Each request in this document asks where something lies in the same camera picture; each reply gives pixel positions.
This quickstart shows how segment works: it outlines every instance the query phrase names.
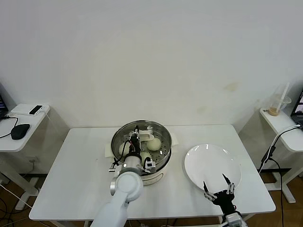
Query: cable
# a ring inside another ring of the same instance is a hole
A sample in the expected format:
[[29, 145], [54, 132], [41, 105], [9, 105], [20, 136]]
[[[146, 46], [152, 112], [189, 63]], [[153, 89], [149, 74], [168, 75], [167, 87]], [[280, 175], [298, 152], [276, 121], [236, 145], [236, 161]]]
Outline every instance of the cable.
[[129, 143], [132, 145], [132, 147], [133, 147], [134, 151], [136, 151], [136, 150], [135, 150], [135, 148], [134, 148], [133, 143], [132, 143], [131, 141], [129, 141]]
[[0, 220], [2, 220], [8, 213], [8, 206], [6, 205], [5, 201], [2, 198], [0, 198], [0, 200], [4, 203], [4, 206], [5, 206], [5, 211], [1, 209], [1, 211], [4, 212], [4, 216], [0, 218]]
[[14, 222], [11, 222], [11, 223], [9, 223], [9, 224], [3, 225], [3, 226], [1, 226], [1, 227], [9, 226], [9, 225], [11, 225], [11, 224], [14, 224], [14, 223], [16, 223], [16, 222], [20, 222], [20, 221], [25, 220], [25, 219], [28, 219], [28, 218], [29, 218], [29, 217], [23, 218], [23, 219], [20, 219], [20, 220], [18, 220], [18, 221], [14, 221]]
[[47, 116], [48, 120], [50, 121], [50, 123], [51, 123], [51, 124], [53, 125], [53, 127], [55, 128], [55, 131], [56, 131], [56, 133], [58, 134], [59, 138], [64, 142], [64, 139], [63, 139], [62, 135], [60, 135], [60, 133], [59, 133], [57, 127], [55, 126], [55, 124], [53, 123], [53, 121], [51, 120], [51, 118], [48, 116], [47, 112], [45, 112], [45, 111], [40, 111], [40, 112], [45, 113], [45, 115]]
[[13, 227], [14, 227], [15, 226], [14, 223], [18, 222], [18, 221], [13, 221], [11, 218], [4, 218], [3, 220], [7, 220], [8, 221], [8, 223], [6, 225], [3, 225], [3, 226], [13, 225]]
[[178, 218], [176, 218], [176, 220], [172, 223], [172, 226], [175, 226], [177, 221], [178, 221]]
[[44, 224], [42, 221], [39, 221], [42, 225], [44, 225], [44, 226], [47, 226], [47, 227], [51, 227], [51, 226], [49, 226], [49, 225], [47, 225], [47, 224]]
[[33, 170], [34, 170], [34, 168], [35, 168], [35, 162], [32, 162], [32, 163], [33, 163], [32, 170], [31, 170], [31, 171], [29, 171], [29, 172], [27, 172], [27, 173], [26, 173], [26, 174], [24, 174], [24, 175], [21, 175], [21, 177], [25, 177], [27, 174], [29, 174], [29, 173], [33, 172]]
[[276, 143], [278, 142], [279, 138], [280, 138], [284, 133], [286, 133], [286, 132], [288, 132], [288, 131], [291, 131], [291, 130], [294, 130], [294, 129], [299, 129], [299, 128], [301, 128], [301, 126], [296, 127], [296, 128], [293, 128], [293, 129], [289, 129], [289, 130], [287, 130], [287, 131], [282, 132], [282, 133], [277, 137], [277, 139], [276, 139], [276, 141], [275, 141], [275, 143], [274, 143], [273, 146], [276, 145]]
[[14, 195], [16, 198], [18, 198], [19, 200], [21, 200], [22, 202], [24, 202], [22, 199], [20, 199], [18, 196], [16, 196], [14, 193], [12, 193], [10, 190], [6, 189], [2, 184], [0, 184], [0, 186], [2, 188], [4, 188], [6, 191], [8, 191], [9, 193], [11, 193], [12, 195]]
[[123, 158], [123, 154], [124, 154], [124, 150], [125, 150], [125, 146], [126, 146], [126, 143], [127, 143], [127, 142], [129, 142], [129, 140], [125, 141], [124, 146], [123, 146], [123, 150], [122, 150], [121, 157], [116, 161], [117, 163]]
[[[2, 188], [4, 188], [6, 191], [8, 191], [8, 192], [10, 192], [11, 194], [13, 194], [11, 191], [9, 191], [9, 190], [7, 190], [5, 187], [3, 187], [2, 185], [0, 185]], [[18, 200], [16, 201], [16, 203], [14, 204], [14, 206], [13, 206], [13, 209], [12, 209], [12, 211], [11, 212], [8, 212], [9, 213], [9, 218], [8, 218], [8, 225], [10, 225], [11, 223], [9, 223], [9, 220], [11, 220], [10, 219], [10, 217], [11, 217], [11, 215], [12, 214], [19, 214], [19, 213], [21, 213], [21, 212], [24, 212], [25, 210], [28, 210], [29, 208], [32, 208], [31, 206], [28, 206], [28, 204], [27, 203], [25, 203], [28, 207], [27, 208], [25, 208], [25, 209], [23, 209], [23, 210], [21, 210], [21, 211], [17, 211], [17, 212], [13, 212], [13, 210], [14, 210], [14, 208], [16, 207], [16, 205], [18, 204], [18, 202], [19, 202], [19, 200], [21, 200], [18, 196], [16, 196], [15, 194], [13, 194], [15, 197], [17, 197], [18, 198]]]
[[267, 152], [267, 157], [266, 157], [266, 159], [261, 163], [261, 167], [260, 167], [260, 169], [259, 169], [259, 174], [261, 173], [261, 170], [263, 169], [264, 164], [268, 161], [269, 155], [270, 155], [270, 153], [271, 153], [271, 149], [272, 149], [272, 147], [274, 146], [274, 144], [276, 143], [277, 139], [278, 139], [283, 133], [285, 133], [285, 132], [287, 132], [287, 131], [290, 131], [290, 129], [293, 130], [293, 129], [297, 129], [297, 128], [300, 128], [300, 127], [301, 127], [301, 126], [300, 126], [299, 124], [293, 125], [293, 126], [291, 126], [291, 127], [288, 127], [287, 129], [284, 129], [284, 130], [280, 131], [280, 132], [276, 135], [276, 137], [274, 138], [273, 142], [271, 143], [271, 145], [270, 145], [270, 147], [269, 147], [269, 150], [268, 150], [268, 152]]
[[19, 214], [19, 213], [21, 213], [21, 212], [23, 212], [23, 211], [26, 211], [26, 210], [28, 210], [29, 209], [29, 207], [27, 207], [27, 208], [25, 208], [24, 210], [21, 210], [21, 211], [18, 211], [18, 212], [6, 212], [7, 214]]
[[[1, 117], [1, 119], [10, 119], [10, 118], [17, 119], [16, 122], [15, 122], [15, 125], [14, 125], [14, 127], [13, 127], [13, 128], [15, 128], [16, 125], [17, 125], [17, 123], [18, 123], [18, 120], [19, 120], [17, 117], [10, 117], [10, 116]], [[1, 138], [4, 138], [4, 137], [6, 137], [6, 136], [9, 136], [9, 135], [10, 135], [10, 133], [9, 133], [9, 134], [6, 134], [6, 135], [4, 135], [4, 136], [0, 136], [0, 139], [1, 139]]]
[[279, 165], [279, 163], [277, 163], [274, 159], [272, 159], [271, 157], [269, 158], [269, 160], [274, 161], [278, 168], [279, 168], [279, 173], [280, 173], [280, 181], [281, 181], [281, 210], [282, 210], [282, 227], [284, 227], [284, 211], [283, 211], [283, 191], [282, 191], [282, 173], [281, 173], [281, 167]]

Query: stain on wall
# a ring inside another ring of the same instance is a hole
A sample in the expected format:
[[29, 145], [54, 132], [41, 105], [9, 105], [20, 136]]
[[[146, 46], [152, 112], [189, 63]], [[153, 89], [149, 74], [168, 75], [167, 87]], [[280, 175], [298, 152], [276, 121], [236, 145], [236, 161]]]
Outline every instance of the stain on wall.
[[198, 114], [203, 114], [207, 110], [207, 106], [201, 106], [197, 109]]
[[230, 84], [226, 85], [225, 87], [223, 87], [223, 90], [234, 92], [238, 89], [239, 84], [240, 84], [239, 82], [230, 83]]

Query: steamed bun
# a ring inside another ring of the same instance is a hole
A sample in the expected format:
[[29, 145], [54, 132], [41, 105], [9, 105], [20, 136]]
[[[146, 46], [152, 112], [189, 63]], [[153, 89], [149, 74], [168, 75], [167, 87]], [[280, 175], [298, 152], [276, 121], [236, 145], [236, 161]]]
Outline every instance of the steamed bun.
[[158, 138], [154, 138], [153, 140], [147, 141], [147, 149], [151, 151], [156, 151], [161, 148], [161, 141]]
[[[129, 142], [126, 143], [125, 149], [124, 149], [124, 153], [123, 153], [123, 156], [125, 156], [125, 155], [128, 154], [128, 152], [129, 152], [129, 146], [130, 146], [130, 145], [131, 145], [131, 144], [130, 144]], [[124, 146], [124, 143], [121, 144], [120, 147], [119, 147], [119, 154], [120, 154], [120, 155], [122, 155], [123, 146]]]
[[150, 159], [152, 158], [152, 156], [150, 155], [150, 153], [148, 152], [141, 152], [140, 156], [142, 157], [142, 161], [141, 161], [141, 165], [144, 167], [144, 161], [147, 157], [149, 157]]

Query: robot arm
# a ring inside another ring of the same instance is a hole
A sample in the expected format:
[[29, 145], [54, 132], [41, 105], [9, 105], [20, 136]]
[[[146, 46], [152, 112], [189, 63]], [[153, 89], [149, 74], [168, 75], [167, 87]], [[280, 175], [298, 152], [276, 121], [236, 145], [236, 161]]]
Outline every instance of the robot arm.
[[134, 172], [125, 172], [116, 180], [116, 192], [97, 214], [91, 227], [122, 227], [127, 221], [128, 203], [136, 200], [142, 193], [143, 182]]
[[129, 153], [125, 156], [123, 165], [116, 169], [109, 170], [115, 172], [115, 176], [110, 185], [112, 200], [101, 208], [96, 215], [91, 227], [123, 227], [127, 221], [127, 207], [129, 202], [139, 198], [143, 191], [143, 181], [141, 175], [146, 172], [141, 166], [140, 156], [141, 144], [139, 138], [139, 128], [136, 127], [128, 140], [131, 143]]

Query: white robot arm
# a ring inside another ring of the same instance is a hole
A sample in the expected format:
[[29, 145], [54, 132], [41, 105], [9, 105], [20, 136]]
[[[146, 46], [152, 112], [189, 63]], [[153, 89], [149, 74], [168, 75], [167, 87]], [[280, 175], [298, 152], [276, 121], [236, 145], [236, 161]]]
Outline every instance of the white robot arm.
[[128, 203], [136, 200], [142, 193], [143, 182], [134, 172], [122, 173], [116, 180], [116, 192], [97, 214], [91, 227], [123, 227], [127, 221]]

